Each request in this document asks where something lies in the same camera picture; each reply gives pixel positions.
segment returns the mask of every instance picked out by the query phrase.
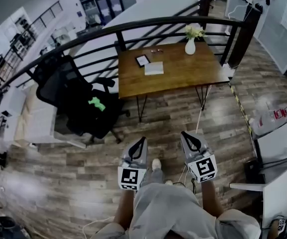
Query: foot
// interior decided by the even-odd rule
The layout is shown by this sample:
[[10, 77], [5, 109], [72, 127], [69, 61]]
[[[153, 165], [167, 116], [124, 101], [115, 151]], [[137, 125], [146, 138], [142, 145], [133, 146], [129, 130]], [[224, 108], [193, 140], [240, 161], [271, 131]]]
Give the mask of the foot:
[[158, 158], [155, 158], [152, 161], [152, 171], [154, 171], [157, 168], [161, 169], [161, 161]]

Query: white shoe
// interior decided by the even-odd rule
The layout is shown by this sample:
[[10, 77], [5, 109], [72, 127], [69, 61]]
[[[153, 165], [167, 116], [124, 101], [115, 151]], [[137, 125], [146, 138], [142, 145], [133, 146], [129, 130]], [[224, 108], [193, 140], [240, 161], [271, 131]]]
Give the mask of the white shoe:
[[161, 169], [161, 161], [158, 158], [155, 158], [152, 161], [152, 171], [154, 171], [157, 168]]
[[171, 180], [168, 180], [165, 182], [166, 185], [173, 185], [173, 182]]

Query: green cloth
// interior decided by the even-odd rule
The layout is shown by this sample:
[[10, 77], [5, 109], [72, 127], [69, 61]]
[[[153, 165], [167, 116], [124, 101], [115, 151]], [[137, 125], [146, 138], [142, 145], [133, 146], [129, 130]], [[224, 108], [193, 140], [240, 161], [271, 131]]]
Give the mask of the green cloth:
[[91, 101], [88, 101], [88, 104], [90, 104], [90, 105], [94, 104], [95, 107], [100, 109], [100, 111], [102, 111], [102, 112], [105, 109], [105, 106], [102, 103], [100, 103], [100, 100], [98, 98], [96, 98], [96, 97], [94, 97]]

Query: white vase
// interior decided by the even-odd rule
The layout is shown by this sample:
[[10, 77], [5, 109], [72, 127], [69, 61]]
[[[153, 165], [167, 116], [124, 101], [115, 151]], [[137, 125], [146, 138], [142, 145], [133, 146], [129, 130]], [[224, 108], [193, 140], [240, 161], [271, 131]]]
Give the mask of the white vase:
[[193, 55], [195, 53], [194, 37], [189, 39], [188, 43], [185, 45], [185, 52], [188, 55]]

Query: yellow black caution tape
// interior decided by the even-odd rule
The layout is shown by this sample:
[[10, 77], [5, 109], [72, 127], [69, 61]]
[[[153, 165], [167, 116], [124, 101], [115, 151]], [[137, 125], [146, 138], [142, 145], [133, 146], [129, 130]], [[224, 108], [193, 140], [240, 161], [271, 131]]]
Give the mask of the yellow black caution tape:
[[252, 129], [251, 129], [251, 126], [249, 125], [248, 117], [247, 117], [247, 115], [246, 115], [246, 113], [245, 113], [245, 110], [244, 110], [244, 108], [243, 108], [241, 102], [239, 101], [239, 98], [238, 98], [238, 96], [237, 96], [237, 94], [236, 94], [236, 91], [235, 91], [235, 89], [234, 89], [229, 83], [228, 83], [228, 85], [229, 85], [229, 87], [230, 87], [232, 93], [234, 94], [234, 97], [235, 97], [235, 99], [236, 99], [236, 102], [238, 103], [239, 109], [241, 110], [241, 113], [242, 113], [242, 115], [243, 115], [243, 117], [244, 117], [244, 119], [245, 119], [245, 123], [246, 123], [247, 129], [248, 129], [248, 132], [249, 132], [250, 136], [253, 137], [253, 131], [252, 131]]

